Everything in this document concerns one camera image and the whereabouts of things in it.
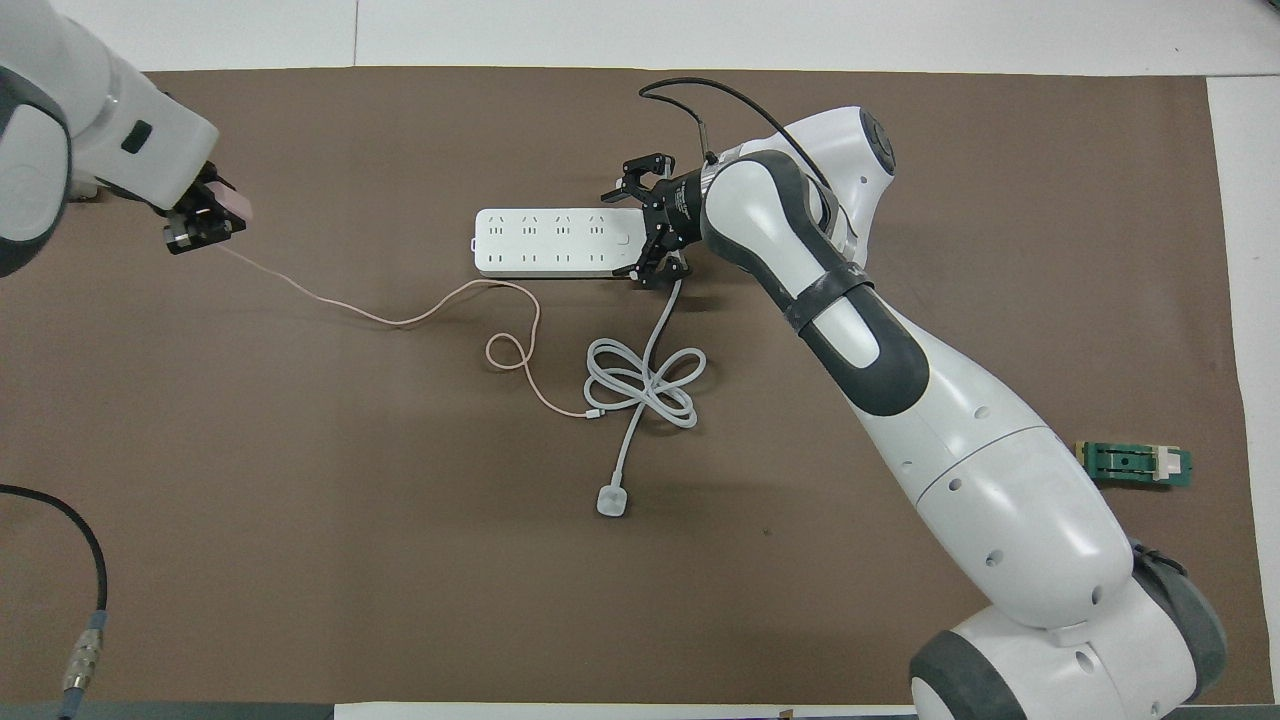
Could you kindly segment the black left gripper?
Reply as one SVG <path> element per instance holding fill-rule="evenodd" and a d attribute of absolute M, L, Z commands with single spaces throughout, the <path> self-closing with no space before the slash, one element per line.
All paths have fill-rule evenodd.
<path fill-rule="evenodd" d="M 206 161 L 195 181 L 166 213 L 163 231 L 165 247 L 182 255 L 228 241 L 247 228 L 228 202 L 241 202 L 242 195 L 228 184 L 212 161 Z"/>

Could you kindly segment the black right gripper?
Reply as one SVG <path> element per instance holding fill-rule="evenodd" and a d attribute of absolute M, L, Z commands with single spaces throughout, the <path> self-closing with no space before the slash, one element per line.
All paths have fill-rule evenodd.
<path fill-rule="evenodd" d="M 689 172 L 672 178 L 675 158 L 654 152 L 623 163 L 622 174 L 608 192 L 600 195 L 605 204 L 635 199 L 646 208 L 648 236 L 637 259 L 611 270 L 611 277 L 625 278 L 643 290 L 662 290 L 690 274 L 687 263 L 678 258 L 690 243 L 703 241 L 703 176 Z"/>

